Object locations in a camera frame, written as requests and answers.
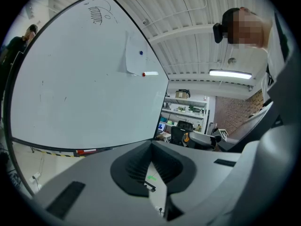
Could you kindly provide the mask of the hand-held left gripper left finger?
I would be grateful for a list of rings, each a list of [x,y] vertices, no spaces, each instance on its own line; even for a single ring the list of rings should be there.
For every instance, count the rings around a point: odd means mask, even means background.
[[[95,153],[48,181],[33,200],[50,221],[163,221],[144,183],[133,180],[119,157],[150,146],[143,141]]]

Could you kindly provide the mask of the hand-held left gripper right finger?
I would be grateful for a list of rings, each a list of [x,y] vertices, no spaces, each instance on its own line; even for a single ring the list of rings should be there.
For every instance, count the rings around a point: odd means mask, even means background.
[[[211,193],[224,181],[230,174],[235,163],[239,160],[240,153],[224,153],[204,151],[186,148],[183,146],[169,144],[163,141],[154,141],[155,145],[161,149],[170,149],[181,156],[185,156],[195,165],[195,173],[192,182],[180,193],[171,194],[171,202],[181,213],[186,213],[195,209],[200,203],[204,202]],[[232,166],[215,163],[217,159],[229,161]],[[167,212],[167,184],[164,182],[158,170],[151,163],[151,184],[156,187],[155,192],[151,192],[151,203],[161,217]]]

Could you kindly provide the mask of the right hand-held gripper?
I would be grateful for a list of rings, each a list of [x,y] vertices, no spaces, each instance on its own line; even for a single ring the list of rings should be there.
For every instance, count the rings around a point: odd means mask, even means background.
[[[213,129],[211,136],[192,131],[183,135],[182,143],[192,149],[215,149],[217,144],[221,151],[228,151],[230,145],[226,141],[227,137],[228,134],[224,129]]]

